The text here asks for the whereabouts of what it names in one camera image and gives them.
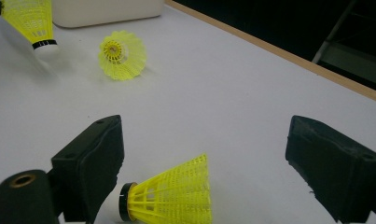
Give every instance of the yellow mesh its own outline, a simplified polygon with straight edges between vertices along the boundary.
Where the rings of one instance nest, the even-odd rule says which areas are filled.
[[[127,204],[148,224],[212,223],[206,154],[133,187]]]
[[[138,76],[145,67],[146,50],[135,34],[113,32],[100,45],[99,64],[104,73],[116,80]]]
[[[32,44],[53,39],[51,0],[1,0],[2,17]]]

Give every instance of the shuttlecock lying on its side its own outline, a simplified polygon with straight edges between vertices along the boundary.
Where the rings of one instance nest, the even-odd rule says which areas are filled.
[[[138,76],[145,67],[146,50],[135,34],[113,32],[100,45],[99,64],[104,73],[116,80]]]
[[[51,0],[1,0],[1,4],[1,16],[31,42],[38,58],[51,60],[58,55]]]
[[[212,223],[206,154],[147,181],[118,185],[104,203],[117,222],[147,224]]]

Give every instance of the shuttlecock cork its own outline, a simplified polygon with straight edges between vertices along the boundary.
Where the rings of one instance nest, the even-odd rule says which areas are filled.
[[[146,49],[140,38],[127,31],[113,32],[100,44],[100,67],[115,80],[138,76],[145,67]]]
[[[31,42],[39,59],[47,61],[58,55],[51,0],[1,0],[1,4],[1,16]]]
[[[141,184],[117,185],[105,201],[116,221],[147,224],[212,223],[206,154]]]

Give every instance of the white table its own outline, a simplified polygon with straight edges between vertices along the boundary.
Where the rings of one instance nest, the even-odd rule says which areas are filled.
[[[103,38],[120,30],[140,36],[148,58],[125,82],[97,61]],[[54,34],[62,58],[44,64],[0,18],[0,182],[48,171],[92,122],[120,114],[119,183],[207,152],[214,223],[325,224],[334,221],[285,160],[291,117],[321,120],[376,151],[375,101],[170,7]],[[100,212],[96,223],[110,222]]]

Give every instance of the white container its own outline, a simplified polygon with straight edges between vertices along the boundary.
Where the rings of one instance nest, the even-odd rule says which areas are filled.
[[[52,0],[53,22],[80,27],[159,16],[164,0]]]

